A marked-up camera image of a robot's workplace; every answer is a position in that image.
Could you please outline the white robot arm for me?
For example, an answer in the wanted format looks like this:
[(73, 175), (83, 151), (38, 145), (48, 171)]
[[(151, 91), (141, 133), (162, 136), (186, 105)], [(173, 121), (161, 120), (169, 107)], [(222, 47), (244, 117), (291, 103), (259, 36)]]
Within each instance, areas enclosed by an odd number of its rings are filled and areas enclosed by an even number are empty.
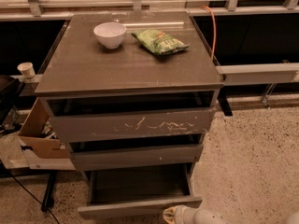
[(232, 224), (221, 213), (187, 205), (166, 208), (163, 219), (167, 224)]

